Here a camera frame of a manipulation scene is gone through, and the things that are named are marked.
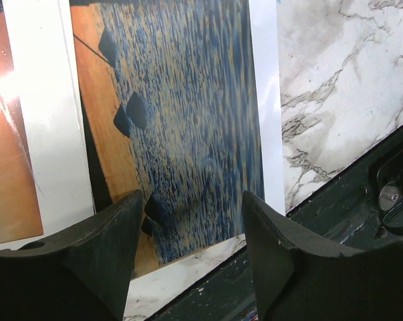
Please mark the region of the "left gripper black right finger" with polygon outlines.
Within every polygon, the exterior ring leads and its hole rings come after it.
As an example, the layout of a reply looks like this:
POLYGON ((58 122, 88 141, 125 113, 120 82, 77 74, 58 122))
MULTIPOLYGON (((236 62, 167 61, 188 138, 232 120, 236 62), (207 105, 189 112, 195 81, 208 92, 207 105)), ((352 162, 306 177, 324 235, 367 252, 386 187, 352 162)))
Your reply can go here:
POLYGON ((242 209, 260 320, 403 320, 403 239, 342 245, 249 191, 242 209))

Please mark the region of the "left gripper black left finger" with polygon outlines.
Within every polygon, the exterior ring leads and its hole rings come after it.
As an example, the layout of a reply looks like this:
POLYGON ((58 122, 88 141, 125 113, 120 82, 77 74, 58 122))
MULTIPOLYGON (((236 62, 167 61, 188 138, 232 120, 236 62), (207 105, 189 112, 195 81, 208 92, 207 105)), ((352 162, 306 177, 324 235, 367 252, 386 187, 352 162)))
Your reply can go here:
POLYGON ((0 251, 0 320, 122 320, 142 224, 137 190, 71 227, 0 251))

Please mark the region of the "sunset fishing photo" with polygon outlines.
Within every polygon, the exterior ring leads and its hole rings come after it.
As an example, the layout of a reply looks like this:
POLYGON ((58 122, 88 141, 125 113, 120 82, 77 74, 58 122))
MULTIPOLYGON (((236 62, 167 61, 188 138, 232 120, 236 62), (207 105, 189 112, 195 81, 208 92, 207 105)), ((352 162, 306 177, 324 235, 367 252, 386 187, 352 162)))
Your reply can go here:
POLYGON ((139 275, 244 232, 266 196, 254 1, 71 1, 107 195, 142 193, 139 275))

